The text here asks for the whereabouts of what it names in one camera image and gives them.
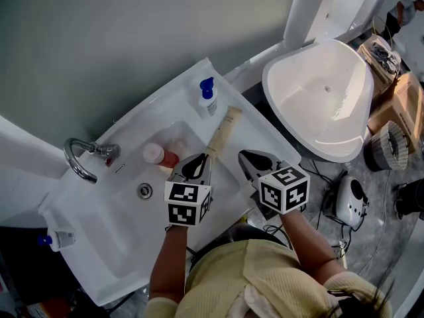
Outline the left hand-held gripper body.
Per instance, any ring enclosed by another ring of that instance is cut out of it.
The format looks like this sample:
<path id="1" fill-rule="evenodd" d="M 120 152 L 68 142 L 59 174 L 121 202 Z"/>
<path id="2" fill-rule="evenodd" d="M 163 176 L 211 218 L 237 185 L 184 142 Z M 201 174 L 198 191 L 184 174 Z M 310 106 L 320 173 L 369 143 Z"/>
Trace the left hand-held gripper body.
<path id="1" fill-rule="evenodd" d="M 164 203 L 171 225 L 193 227 L 204 219 L 211 205 L 211 186 L 165 182 Z"/>

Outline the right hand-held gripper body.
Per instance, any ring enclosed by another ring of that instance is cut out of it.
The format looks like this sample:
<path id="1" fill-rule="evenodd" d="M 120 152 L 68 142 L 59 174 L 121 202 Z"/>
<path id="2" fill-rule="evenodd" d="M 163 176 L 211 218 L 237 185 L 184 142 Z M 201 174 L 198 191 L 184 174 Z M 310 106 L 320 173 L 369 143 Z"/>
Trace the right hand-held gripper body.
<path id="1" fill-rule="evenodd" d="M 309 201 L 310 175 L 299 166 L 287 166 L 258 178 L 259 204 L 285 215 Z"/>

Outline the wooden brush handle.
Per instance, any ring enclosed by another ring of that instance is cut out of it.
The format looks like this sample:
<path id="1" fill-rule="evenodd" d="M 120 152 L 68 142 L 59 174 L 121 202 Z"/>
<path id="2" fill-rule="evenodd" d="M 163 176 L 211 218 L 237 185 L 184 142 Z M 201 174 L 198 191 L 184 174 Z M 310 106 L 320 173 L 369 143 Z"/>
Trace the wooden brush handle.
<path id="1" fill-rule="evenodd" d="M 239 108 L 228 106 L 225 116 L 213 133 L 205 149 L 205 153 L 208 154 L 212 160 L 215 160 L 224 149 L 230 133 L 241 114 L 242 111 Z"/>

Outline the person's left forearm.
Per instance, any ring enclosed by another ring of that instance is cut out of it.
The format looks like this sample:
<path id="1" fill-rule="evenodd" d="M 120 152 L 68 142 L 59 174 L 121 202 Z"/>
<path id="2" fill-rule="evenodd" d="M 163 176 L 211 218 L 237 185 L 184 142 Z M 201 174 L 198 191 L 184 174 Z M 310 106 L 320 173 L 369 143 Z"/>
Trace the person's left forearm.
<path id="1" fill-rule="evenodd" d="M 171 226 L 150 276 L 149 300 L 163 297 L 179 303 L 185 292 L 187 227 Z"/>

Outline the person's right forearm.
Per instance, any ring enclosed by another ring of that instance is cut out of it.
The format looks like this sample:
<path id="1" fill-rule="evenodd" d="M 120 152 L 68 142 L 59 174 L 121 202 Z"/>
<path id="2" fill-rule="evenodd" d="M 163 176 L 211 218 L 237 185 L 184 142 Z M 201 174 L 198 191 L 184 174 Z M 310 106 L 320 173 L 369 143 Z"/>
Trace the person's right forearm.
<path id="1" fill-rule="evenodd" d="M 299 210 L 280 215 L 303 271 L 320 284 L 345 272 L 326 238 L 316 231 Z"/>

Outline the orange tube white cap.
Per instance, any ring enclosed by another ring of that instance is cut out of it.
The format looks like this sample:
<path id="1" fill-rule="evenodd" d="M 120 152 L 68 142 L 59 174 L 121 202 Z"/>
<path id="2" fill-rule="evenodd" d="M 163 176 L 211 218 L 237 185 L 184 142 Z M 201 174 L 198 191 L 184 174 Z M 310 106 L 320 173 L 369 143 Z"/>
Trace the orange tube white cap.
<path id="1" fill-rule="evenodd" d="M 180 161 L 175 153 L 165 150 L 155 143 L 148 143 L 144 147 L 142 155 L 144 160 L 148 163 L 163 166 L 165 168 L 173 168 Z"/>

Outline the white rounded floor appliance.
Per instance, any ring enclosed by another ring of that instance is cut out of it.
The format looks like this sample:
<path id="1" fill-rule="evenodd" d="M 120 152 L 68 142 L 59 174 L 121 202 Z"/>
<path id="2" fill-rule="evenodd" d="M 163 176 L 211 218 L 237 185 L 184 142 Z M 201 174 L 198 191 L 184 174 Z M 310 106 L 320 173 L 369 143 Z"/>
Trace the white rounded floor appliance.
<path id="1" fill-rule="evenodd" d="M 357 228 L 366 215 L 368 198 L 360 182 L 344 172 L 331 186 L 323 214 L 342 225 Z"/>

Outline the white pump bottle blue top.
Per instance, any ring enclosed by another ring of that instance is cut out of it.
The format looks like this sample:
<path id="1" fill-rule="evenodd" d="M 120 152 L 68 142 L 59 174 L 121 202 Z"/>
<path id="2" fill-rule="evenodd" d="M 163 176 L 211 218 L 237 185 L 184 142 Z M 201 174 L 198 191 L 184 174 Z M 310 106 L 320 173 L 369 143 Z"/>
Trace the white pump bottle blue top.
<path id="1" fill-rule="evenodd" d="M 76 243 L 76 232 L 73 228 L 48 227 L 46 233 L 37 236 L 38 246 L 49 246 L 53 252 L 60 252 Z"/>
<path id="2" fill-rule="evenodd" d="M 204 79 L 200 82 L 199 88 L 201 94 L 199 96 L 198 105 L 201 110 L 202 117 L 212 117 L 217 109 L 217 89 L 215 87 L 214 77 Z"/>

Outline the white ceramic sink basin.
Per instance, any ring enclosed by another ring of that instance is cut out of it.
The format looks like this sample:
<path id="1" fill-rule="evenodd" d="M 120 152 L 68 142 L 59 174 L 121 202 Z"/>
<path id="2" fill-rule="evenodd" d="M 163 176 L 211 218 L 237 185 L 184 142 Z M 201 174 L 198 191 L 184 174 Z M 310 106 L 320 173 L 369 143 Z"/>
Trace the white ceramic sink basin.
<path id="1" fill-rule="evenodd" d="M 214 77 L 217 109 L 202 117 L 198 105 L 202 80 Z M 68 170 L 39 207 L 52 228 L 73 228 L 76 243 L 62 256 L 78 282 L 98 305 L 145 286 L 161 249 L 168 224 L 164 186 L 170 171 L 142 157 L 150 142 L 180 158 L 205 150 L 228 106 L 242 111 L 224 149 L 213 164 L 210 211 L 187 233 L 188 246 L 199 250 L 254 207 L 253 188 L 238 163 L 244 149 L 269 152 L 290 164 L 301 157 L 226 79 L 204 59 L 139 103 L 98 138 L 99 144 L 118 144 L 121 155 L 107 167 L 89 153 L 80 164 L 97 176 L 91 184 Z M 137 188 L 152 187 L 149 199 Z"/>

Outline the person's pale yellow top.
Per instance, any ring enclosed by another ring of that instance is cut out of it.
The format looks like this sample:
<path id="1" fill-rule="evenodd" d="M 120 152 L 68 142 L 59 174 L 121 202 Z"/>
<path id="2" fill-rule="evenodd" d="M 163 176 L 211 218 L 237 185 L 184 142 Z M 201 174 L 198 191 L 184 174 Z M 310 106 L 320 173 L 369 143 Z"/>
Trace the person's pale yellow top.
<path id="1" fill-rule="evenodd" d="M 382 292 L 344 271 L 318 283 L 301 270 L 290 249 L 268 240 L 244 240 L 208 252 L 192 269 L 179 303 L 151 299 L 146 318 L 259 317 L 341 318 L 341 301 L 369 304 L 378 318 L 392 318 Z"/>

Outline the freestanding bathtub white inside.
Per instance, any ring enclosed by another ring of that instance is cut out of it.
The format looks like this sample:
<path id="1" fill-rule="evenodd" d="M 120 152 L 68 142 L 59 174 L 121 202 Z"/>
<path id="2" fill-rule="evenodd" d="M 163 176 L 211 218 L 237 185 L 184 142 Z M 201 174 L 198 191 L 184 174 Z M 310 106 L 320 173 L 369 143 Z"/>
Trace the freestanding bathtub white inside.
<path id="1" fill-rule="evenodd" d="M 347 44 L 329 39 L 274 58 L 262 72 L 266 100 L 308 156 L 345 163 L 362 150 L 374 80 Z"/>

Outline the chrome faucet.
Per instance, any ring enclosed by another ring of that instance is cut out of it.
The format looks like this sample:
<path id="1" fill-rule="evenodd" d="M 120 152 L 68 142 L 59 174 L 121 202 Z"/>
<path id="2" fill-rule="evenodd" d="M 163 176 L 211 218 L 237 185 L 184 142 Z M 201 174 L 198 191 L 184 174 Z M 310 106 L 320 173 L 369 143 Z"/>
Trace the chrome faucet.
<path id="1" fill-rule="evenodd" d="M 68 138 L 64 143 L 64 155 L 67 163 L 81 179 L 91 184 L 97 183 L 97 176 L 86 170 L 78 162 L 73 147 L 77 147 L 85 152 L 102 158 L 107 167 L 121 155 L 121 147 L 118 144 L 100 145 L 96 142 L 85 142 L 77 138 Z"/>

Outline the large closed cardboard box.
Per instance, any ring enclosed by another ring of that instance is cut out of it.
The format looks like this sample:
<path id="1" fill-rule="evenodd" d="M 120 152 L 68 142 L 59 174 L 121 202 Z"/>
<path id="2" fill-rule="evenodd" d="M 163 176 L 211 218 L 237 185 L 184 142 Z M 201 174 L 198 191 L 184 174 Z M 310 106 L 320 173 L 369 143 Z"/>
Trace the large closed cardboard box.
<path id="1" fill-rule="evenodd" d="M 415 152 L 424 134 L 424 89 L 414 73 L 401 75 L 377 99 L 368 119 L 369 131 L 377 133 L 388 121 L 401 128 L 409 153 Z"/>

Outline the open cardboard box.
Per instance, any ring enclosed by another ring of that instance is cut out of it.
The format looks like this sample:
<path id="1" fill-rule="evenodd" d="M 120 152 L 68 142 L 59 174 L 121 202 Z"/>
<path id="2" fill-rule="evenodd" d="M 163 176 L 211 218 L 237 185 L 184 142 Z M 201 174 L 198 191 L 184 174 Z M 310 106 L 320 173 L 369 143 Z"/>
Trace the open cardboard box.
<path id="1" fill-rule="evenodd" d="M 370 67 L 374 80 L 372 99 L 378 99 L 398 77 L 401 56 L 381 37 L 373 34 L 359 46 L 357 52 Z"/>

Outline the white pillar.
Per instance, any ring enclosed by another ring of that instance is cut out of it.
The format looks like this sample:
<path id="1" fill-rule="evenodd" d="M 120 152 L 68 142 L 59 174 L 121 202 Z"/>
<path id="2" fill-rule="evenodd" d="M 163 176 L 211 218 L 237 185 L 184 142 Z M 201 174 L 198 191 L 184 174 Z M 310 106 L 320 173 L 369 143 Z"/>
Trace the white pillar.
<path id="1" fill-rule="evenodd" d="M 334 0 L 293 0 L 289 13 L 284 43 L 296 50 L 313 42 L 329 13 Z"/>

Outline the large grey wall panel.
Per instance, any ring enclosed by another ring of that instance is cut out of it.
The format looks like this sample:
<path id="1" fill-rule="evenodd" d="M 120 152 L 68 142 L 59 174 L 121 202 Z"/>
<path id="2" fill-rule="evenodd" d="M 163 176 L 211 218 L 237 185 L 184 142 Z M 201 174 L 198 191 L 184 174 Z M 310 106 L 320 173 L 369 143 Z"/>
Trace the large grey wall panel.
<path id="1" fill-rule="evenodd" d="M 292 2 L 0 0 L 0 116 L 94 140 L 196 62 L 226 74 L 281 41 Z"/>

